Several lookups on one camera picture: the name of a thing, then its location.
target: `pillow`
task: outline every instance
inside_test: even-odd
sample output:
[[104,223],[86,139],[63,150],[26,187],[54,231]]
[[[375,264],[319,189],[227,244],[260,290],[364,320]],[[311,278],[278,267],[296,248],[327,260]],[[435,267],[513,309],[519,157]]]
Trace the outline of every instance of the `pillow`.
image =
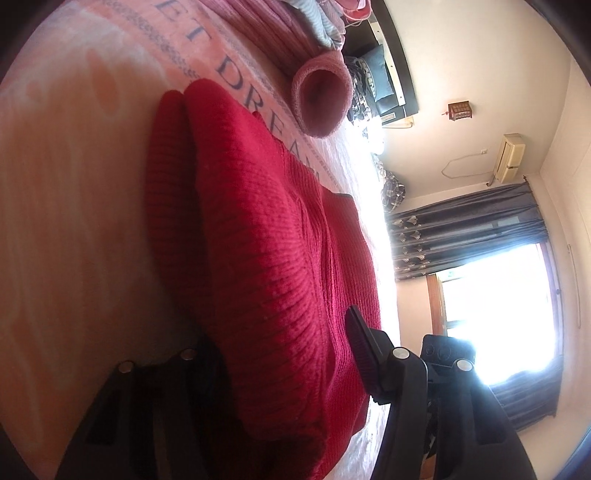
[[373,83],[375,85],[375,100],[378,101],[380,98],[393,95],[394,90],[392,89],[392,84],[390,84],[390,78],[388,77],[388,71],[386,69],[384,46],[378,45],[361,58],[365,60],[371,76],[373,77]]
[[398,106],[398,97],[395,94],[387,95],[375,102],[375,106],[378,109],[379,114],[384,115]]

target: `electrical wire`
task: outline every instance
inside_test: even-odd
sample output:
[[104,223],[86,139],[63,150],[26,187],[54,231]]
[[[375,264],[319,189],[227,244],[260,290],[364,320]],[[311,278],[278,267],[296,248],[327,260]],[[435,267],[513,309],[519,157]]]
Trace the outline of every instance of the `electrical wire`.
[[345,29],[347,29],[349,27],[358,27],[361,25],[361,23],[363,23],[363,20],[357,20],[356,22],[348,23],[345,25]]
[[455,177],[452,177],[451,175],[448,175],[447,173],[445,173],[446,168],[448,168],[449,165],[451,165],[453,162],[459,161],[459,160],[464,160],[465,158],[470,158],[470,157],[480,157],[481,155],[485,155],[485,154],[482,152],[471,153],[469,155],[464,155],[463,157],[454,158],[454,159],[450,160],[449,162],[447,162],[447,165],[445,165],[445,167],[443,167],[443,169],[441,170],[441,175],[443,175],[447,179],[455,180],[455,179],[466,179],[468,177],[478,177],[480,175],[486,175],[488,173],[492,173],[493,171],[491,170],[491,171],[483,171],[481,173],[471,173],[469,175],[456,175]]

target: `bed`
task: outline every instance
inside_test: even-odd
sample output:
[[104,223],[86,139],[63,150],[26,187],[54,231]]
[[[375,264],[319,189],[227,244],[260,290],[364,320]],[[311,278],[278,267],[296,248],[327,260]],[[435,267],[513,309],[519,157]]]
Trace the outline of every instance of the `bed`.
[[[41,480],[114,365],[163,361],[200,333],[155,274],[142,206],[158,100],[198,78],[259,110],[323,185],[354,197],[400,344],[381,184],[358,131],[303,135],[287,79],[194,0],[72,0],[0,89],[0,423]],[[329,478],[369,479],[387,413],[371,404]]]

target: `red knit sweater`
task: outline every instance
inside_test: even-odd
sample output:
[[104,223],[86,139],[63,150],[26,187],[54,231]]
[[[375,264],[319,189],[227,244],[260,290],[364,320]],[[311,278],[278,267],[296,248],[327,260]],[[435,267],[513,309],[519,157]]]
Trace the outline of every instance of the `red knit sweater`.
[[162,98],[146,208],[160,276],[222,352],[246,432],[288,440],[265,477],[323,478],[368,405],[345,310],[356,304],[379,327],[352,198],[322,187],[258,114],[198,80]]

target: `wall-mounted air conditioner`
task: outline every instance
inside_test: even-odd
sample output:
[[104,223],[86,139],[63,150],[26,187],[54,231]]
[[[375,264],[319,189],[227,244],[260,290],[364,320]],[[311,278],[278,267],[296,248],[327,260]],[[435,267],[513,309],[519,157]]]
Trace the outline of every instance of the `wall-mounted air conditioner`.
[[521,135],[504,135],[499,156],[496,159],[495,178],[501,183],[508,183],[515,178],[523,154],[525,142]]

